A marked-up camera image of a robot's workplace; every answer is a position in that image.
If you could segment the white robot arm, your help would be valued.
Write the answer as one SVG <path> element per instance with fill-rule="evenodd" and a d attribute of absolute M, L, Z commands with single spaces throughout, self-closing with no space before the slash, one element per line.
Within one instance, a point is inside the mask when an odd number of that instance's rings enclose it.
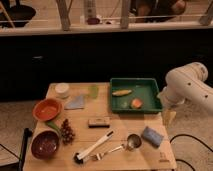
<path fill-rule="evenodd" d="M 213 88 L 205 84 L 207 78 L 207 67 L 200 62 L 174 68 L 166 74 L 166 86 L 157 95 L 163 107 L 161 116 L 165 126 L 175 118 L 175 107 L 185 100 L 192 101 L 207 113 L 213 113 Z"/>

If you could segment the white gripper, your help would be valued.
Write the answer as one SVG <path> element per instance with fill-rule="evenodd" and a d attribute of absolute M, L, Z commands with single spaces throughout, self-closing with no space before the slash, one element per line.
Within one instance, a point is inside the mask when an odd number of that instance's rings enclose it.
<path fill-rule="evenodd" d="M 163 99 L 161 103 L 163 106 L 163 113 L 162 113 L 163 124 L 165 126 L 169 126 L 176 116 L 176 112 L 174 110 L 177 107 L 177 105 L 168 101 L 167 99 Z"/>

